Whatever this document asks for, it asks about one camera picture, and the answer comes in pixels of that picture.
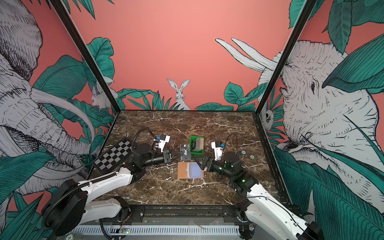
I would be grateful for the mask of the black VIP credit card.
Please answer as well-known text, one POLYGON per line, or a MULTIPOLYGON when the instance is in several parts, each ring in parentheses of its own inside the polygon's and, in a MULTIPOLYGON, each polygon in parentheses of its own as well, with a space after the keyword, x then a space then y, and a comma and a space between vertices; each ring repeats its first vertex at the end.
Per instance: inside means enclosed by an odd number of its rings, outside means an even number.
POLYGON ((181 155, 181 161, 182 162, 188 162, 188 161, 192 160, 190 144, 181 144, 180 145, 180 152, 182 153, 182 155, 181 155))

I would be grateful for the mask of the tan leather card holder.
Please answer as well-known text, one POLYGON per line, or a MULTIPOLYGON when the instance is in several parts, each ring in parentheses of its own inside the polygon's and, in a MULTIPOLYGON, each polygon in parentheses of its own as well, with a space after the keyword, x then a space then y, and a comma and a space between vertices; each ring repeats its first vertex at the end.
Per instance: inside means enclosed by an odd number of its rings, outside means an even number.
POLYGON ((178 163, 178 179, 202 179, 204 171, 197 163, 179 162, 178 163))

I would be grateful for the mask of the green plastic tray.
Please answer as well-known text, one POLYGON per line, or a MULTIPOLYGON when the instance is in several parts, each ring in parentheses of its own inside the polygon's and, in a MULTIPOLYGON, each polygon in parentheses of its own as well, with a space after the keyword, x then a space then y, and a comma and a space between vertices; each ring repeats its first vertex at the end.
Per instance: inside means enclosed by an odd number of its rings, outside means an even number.
POLYGON ((202 156, 204 154, 204 137, 190 137, 191 155, 202 156))

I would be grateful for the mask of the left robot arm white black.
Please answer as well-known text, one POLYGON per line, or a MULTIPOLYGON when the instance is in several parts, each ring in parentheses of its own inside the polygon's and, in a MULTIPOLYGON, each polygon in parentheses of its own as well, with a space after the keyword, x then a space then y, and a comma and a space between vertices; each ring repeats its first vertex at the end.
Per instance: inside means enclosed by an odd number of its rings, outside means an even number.
POLYGON ((133 215, 130 205, 122 197, 106 201, 97 198, 137 182, 146 174, 146 167, 170 163, 175 157, 172 150, 158 153, 148 144, 140 144, 133 151, 133 159, 117 171, 87 181, 64 182, 43 208, 42 228, 59 237, 94 220, 117 218, 123 225, 133 215))

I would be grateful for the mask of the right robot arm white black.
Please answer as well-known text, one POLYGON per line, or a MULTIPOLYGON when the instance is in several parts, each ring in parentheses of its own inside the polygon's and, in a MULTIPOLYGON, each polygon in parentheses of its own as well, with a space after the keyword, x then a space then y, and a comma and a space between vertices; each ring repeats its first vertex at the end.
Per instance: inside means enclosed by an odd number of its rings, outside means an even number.
POLYGON ((202 170, 230 179, 230 186, 245 200, 239 205, 242 221, 264 229, 277 240, 323 240, 323 230, 310 224, 276 200, 259 181, 242 167, 235 152, 226 152, 220 160, 202 157, 195 160, 202 170))

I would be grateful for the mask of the stack of credit cards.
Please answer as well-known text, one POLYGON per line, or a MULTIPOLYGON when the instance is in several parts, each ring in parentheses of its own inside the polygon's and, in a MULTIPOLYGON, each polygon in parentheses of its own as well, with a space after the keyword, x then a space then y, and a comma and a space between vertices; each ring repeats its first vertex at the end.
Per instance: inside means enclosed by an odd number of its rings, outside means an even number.
POLYGON ((192 152, 200 152, 204 149, 204 138, 195 138, 192 140, 192 152))

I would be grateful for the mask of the checkerboard calibration plate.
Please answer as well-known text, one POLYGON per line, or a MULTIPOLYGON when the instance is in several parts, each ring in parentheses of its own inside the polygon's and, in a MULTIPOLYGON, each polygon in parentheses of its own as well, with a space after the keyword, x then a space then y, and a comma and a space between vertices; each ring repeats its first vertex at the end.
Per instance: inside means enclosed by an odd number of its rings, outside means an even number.
POLYGON ((125 137, 95 159, 93 165, 103 175, 109 174, 126 161, 132 153, 132 143, 125 137))

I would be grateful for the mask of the small green circuit board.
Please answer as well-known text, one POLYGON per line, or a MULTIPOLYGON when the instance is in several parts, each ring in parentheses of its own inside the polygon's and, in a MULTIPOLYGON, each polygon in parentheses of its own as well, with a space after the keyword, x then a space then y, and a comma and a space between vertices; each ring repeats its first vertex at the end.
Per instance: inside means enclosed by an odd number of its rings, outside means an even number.
POLYGON ((129 228, 122 228, 122 229, 120 229, 119 233, 120 234, 129 234, 130 233, 130 229, 129 228))

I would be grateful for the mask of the black mounting rail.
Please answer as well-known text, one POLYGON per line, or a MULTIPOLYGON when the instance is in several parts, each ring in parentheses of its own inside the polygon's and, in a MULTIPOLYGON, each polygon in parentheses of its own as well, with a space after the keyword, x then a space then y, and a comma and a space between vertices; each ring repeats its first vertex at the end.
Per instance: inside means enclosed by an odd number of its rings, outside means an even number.
POLYGON ((131 204, 127 224, 143 223, 145 218, 221 218, 225 223, 249 224, 245 212, 236 205, 143 205, 131 204))

